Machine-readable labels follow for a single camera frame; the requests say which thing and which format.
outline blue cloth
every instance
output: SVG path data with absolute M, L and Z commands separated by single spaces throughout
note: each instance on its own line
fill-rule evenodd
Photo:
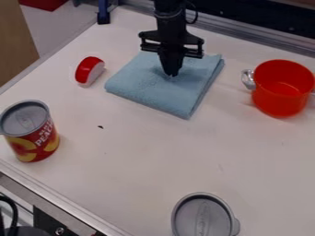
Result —
M 185 58 L 179 75 L 169 77 L 156 53 L 141 52 L 106 82 L 105 89 L 128 100 L 189 119 L 223 66 L 221 55 Z

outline pot handle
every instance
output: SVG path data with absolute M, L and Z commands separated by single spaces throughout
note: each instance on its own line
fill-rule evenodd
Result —
M 249 90 L 255 90 L 256 89 L 256 83 L 253 79 L 253 73 L 254 73 L 253 70 L 243 70 L 241 72 L 241 82 L 243 82 L 243 84 Z
M 2 114 L 0 114 L 0 135 L 3 135 L 5 132 L 2 130 L 1 120 L 2 120 Z

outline white surface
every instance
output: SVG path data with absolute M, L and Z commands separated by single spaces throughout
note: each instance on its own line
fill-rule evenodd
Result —
M 21 5 L 40 56 L 58 48 L 87 24 L 96 22 L 98 8 L 68 1 L 53 12 Z
M 104 91 L 104 82 L 138 53 L 137 33 L 155 27 L 153 18 L 121 8 L 112 20 L 85 31 L 1 95 L 1 111 L 19 100 L 46 102 L 62 137 L 52 157 L 33 164 L 16 160 L 1 137 L 1 159 L 135 236 L 170 236 L 172 208 L 197 191 L 229 203 L 240 235 L 313 235 L 315 110 L 310 104 L 285 120 L 260 113 L 240 71 L 275 58 L 314 69 L 315 60 L 190 29 L 227 65 L 184 121 Z M 86 89 L 72 76 L 88 55 L 108 70 Z

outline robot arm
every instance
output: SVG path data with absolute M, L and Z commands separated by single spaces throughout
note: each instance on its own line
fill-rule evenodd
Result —
M 185 0 L 155 0 L 157 30 L 139 33 L 143 51 L 158 53 L 169 76 L 177 76 L 185 56 L 203 58 L 204 40 L 190 34 L 186 27 Z M 188 49 L 184 45 L 196 45 Z

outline tin can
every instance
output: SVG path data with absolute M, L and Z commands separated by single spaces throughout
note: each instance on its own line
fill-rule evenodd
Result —
M 23 162 L 46 159 L 59 146 L 59 136 L 46 104 L 25 100 L 0 115 L 0 134 Z

